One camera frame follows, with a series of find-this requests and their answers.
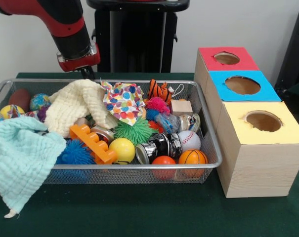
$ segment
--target wire basket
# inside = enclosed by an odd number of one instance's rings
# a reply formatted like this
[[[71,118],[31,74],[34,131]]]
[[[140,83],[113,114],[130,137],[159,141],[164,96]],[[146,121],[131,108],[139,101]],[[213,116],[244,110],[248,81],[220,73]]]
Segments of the wire basket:
[[[65,87],[73,79],[11,79],[0,84],[0,109],[8,104],[11,94],[20,88],[25,88],[31,95],[45,93],[52,95]],[[106,80],[114,85],[116,80]],[[147,97],[149,82],[146,80],[121,80],[123,83],[136,83]],[[168,86],[177,88],[184,85],[184,90],[174,99],[189,100],[193,113],[201,118],[201,129],[197,133],[201,139],[201,151],[207,158],[208,164],[175,164],[175,165],[142,165],[135,158],[128,165],[55,165],[45,184],[153,184],[153,183],[203,183],[213,168],[222,162],[222,155],[209,111],[199,85],[193,81],[167,81]],[[188,178],[185,171],[197,172],[202,175],[198,178]],[[170,174],[164,180],[160,174]]]

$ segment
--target red box top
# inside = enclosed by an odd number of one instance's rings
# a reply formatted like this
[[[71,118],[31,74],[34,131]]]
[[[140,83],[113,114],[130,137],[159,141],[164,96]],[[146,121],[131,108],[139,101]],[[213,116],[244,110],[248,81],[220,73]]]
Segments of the red box top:
[[[243,47],[199,48],[209,71],[259,71]]]

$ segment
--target baseball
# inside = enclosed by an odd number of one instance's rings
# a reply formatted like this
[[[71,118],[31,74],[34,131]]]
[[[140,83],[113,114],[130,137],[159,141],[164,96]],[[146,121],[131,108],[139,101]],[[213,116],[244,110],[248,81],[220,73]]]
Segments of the baseball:
[[[179,133],[179,138],[182,145],[182,152],[187,150],[199,150],[201,141],[199,136],[192,131],[183,131]]]

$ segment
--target green tablecloth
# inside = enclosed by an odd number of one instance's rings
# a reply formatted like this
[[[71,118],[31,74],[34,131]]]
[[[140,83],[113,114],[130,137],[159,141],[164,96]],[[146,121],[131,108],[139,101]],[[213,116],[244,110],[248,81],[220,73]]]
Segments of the green tablecloth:
[[[192,79],[193,74],[97,74],[103,79]],[[18,78],[80,78],[19,74]],[[216,170],[202,184],[43,185],[0,236],[299,237],[299,174],[288,197],[226,199]]]

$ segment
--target orange toy block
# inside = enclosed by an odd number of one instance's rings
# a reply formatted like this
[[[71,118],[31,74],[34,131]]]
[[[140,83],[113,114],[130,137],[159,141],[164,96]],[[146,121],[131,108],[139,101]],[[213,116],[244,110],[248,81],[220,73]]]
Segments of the orange toy block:
[[[95,163],[112,164],[117,160],[116,152],[109,150],[106,142],[100,141],[99,136],[95,132],[91,132],[87,125],[78,126],[75,124],[70,127],[69,134],[71,139],[79,139],[89,147],[93,153]]]

